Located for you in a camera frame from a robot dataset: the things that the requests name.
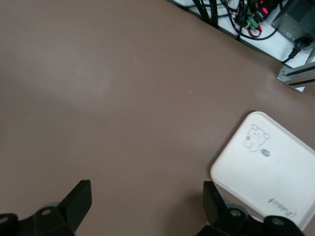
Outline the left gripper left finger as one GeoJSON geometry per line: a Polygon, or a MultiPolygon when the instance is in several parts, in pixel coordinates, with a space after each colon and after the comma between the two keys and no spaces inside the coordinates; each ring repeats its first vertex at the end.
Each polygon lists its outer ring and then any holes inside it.
{"type": "Polygon", "coordinates": [[[14,213],[0,215],[2,236],[73,236],[92,206],[90,180],[81,180],[57,206],[46,206],[18,219],[14,213]]]}

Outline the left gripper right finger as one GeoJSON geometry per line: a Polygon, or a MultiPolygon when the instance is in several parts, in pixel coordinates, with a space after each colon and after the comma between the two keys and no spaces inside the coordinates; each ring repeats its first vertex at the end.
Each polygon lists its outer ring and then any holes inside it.
{"type": "Polygon", "coordinates": [[[288,218],[269,215],[262,222],[240,205],[226,204],[212,181],[203,183],[203,207],[208,220],[199,236],[303,236],[288,218]]]}

